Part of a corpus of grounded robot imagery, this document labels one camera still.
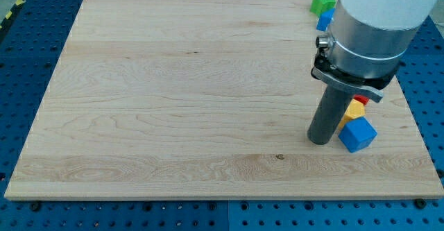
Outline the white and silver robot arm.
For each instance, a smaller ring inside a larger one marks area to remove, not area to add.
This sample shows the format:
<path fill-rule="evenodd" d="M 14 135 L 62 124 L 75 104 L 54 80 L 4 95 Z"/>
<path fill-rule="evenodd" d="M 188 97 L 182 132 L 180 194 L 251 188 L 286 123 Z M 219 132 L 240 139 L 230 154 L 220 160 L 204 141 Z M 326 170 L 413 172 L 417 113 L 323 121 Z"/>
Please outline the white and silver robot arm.
<path fill-rule="evenodd" d="M 360 94 L 379 102 L 437 1 L 338 0 L 311 71 L 327 85 L 323 99 Z"/>

